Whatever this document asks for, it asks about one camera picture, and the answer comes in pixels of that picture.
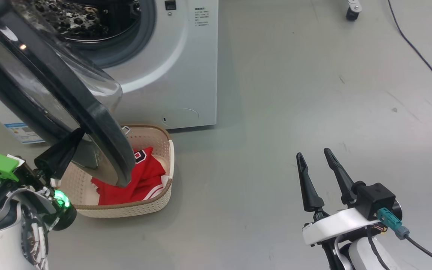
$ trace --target plastic basket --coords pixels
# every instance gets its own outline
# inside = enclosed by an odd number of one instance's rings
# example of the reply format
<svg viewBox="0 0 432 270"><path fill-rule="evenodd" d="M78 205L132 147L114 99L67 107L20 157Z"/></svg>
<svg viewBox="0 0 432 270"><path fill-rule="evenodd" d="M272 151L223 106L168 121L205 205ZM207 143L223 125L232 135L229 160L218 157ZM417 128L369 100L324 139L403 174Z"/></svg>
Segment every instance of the plastic basket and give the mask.
<svg viewBox="0 0 432 270"><path fill-rule="evenodd" d="M153 147L153 156L161 162L168 177L163 191L156 197L117 205L98 205L99 194L91 183L92 176L74 164L68 166L61 179L60 190L70 199L77 211L92 218L120 218L157 212L168 204L174 173L174 146L169 133L157 126L131 125L126 137L133 149Z"/></svg>

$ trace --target caster wheel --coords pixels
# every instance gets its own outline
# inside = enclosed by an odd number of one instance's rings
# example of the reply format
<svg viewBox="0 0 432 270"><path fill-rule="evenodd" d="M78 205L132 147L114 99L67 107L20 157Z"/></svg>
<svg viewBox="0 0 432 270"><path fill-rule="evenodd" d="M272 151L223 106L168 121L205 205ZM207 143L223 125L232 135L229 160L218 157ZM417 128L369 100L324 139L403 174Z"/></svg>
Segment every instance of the caster wheel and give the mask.
<svg viewBox="0 0 432 270"><path fill-rule="evenodd" d="M359 12L354 12L354 11L351 10L351 7L348 7L348 12L346 12L346 19L348 21L353 22L356 19L358 19L358 15L359 14L360 14Z"/></svg>

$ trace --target green light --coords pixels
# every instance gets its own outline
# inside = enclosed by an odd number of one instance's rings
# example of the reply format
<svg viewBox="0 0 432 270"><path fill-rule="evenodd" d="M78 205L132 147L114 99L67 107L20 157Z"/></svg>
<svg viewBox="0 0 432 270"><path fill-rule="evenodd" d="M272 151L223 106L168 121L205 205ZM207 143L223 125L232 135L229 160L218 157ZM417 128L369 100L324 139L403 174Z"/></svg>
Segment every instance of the green light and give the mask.
<svg viewBox="0 0 432 270"><path fill-rule="evenodd" d="M54 198L61 207L63 206L63 204L64 207L69 207L69 198L62 191L55 190Z"/></svg>

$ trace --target gray floor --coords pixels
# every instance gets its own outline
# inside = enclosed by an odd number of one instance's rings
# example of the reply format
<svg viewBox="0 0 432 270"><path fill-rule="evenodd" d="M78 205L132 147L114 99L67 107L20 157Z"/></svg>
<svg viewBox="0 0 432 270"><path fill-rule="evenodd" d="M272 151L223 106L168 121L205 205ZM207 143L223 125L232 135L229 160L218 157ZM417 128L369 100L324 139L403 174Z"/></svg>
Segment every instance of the gray floor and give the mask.
<svg viewBox="0 0 432 270"><path fill-rule="evenodd" d="M124 219L79 216L51 233L51 268L327 269L322 249L303 243L312 215L295 168L302 152L326 211L342 209L324 147L354 181L390 188L412 237L432 250L432 74L396 32L386 1L361 1L352 23L344 0L222 0L218 125L172 134L168 206ZM432 63L432 1L393 1ZM392 233L379 239L404 269L432 269Z"/></svg>

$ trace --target teal connector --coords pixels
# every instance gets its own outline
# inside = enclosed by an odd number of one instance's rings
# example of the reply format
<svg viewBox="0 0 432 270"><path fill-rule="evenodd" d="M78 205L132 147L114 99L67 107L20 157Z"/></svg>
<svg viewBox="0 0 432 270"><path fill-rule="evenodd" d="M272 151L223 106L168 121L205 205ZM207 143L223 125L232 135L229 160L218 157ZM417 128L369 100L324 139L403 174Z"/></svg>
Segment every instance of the teal connector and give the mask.
<svg viewBox="0 0 432 270"><path fill-rule="evenodd" d="M409 229L403 226L403 222L385 207L378 210L377 218L382 224L392 229L400 240L405 239L405 236L410 234Z"/></svg>

